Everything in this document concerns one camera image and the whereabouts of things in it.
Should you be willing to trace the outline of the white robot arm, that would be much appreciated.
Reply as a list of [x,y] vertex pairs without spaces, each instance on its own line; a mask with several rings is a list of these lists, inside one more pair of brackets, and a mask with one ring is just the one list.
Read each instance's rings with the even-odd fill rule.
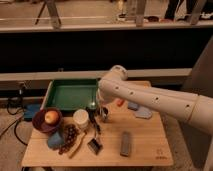
[[213,98],[128,82],[127,71],[121,65],[113,66],[99,80],[97,97],[102,104],[113,98],[125,99],[213,135]]

